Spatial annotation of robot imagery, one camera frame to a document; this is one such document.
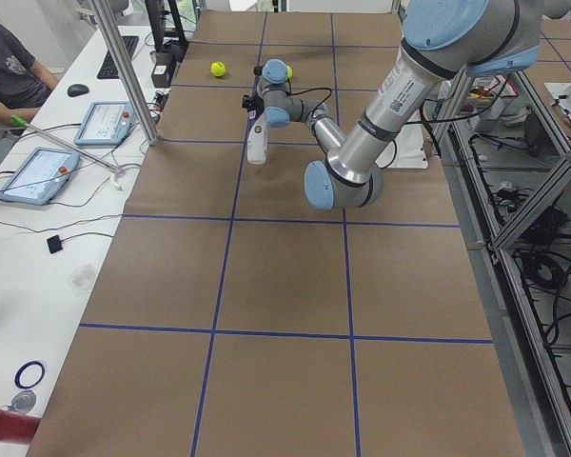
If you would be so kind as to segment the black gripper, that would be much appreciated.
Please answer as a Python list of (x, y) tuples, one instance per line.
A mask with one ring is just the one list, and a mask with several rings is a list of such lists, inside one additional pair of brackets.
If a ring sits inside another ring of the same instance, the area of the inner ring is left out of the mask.
[(244, 94), (242, 108), (246, 111), (248, 119), (258, 119), (265, 111), (264, 100), (259, 95)]

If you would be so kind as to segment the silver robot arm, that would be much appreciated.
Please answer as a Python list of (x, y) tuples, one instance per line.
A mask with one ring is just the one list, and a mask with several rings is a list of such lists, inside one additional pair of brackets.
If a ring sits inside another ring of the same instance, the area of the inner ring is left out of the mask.
[(325, 158), (305, 169), (305, 196), (316, 209), (361, 208), (384, 186), (376, 161), (439, 83), (460, 70), (471, 77), (507, 74), (538, 59), (541, 19), (560, 19), (571, 1), (411, 1), (404, 9), (403, 38), (391, 72), (349, 134), (343, 134), (324, 103), (296, 97), (286, 63), (270, 59), (255, 67), (248, 111), (246, 159), (262, 165), (270, 128), (305, 124)]

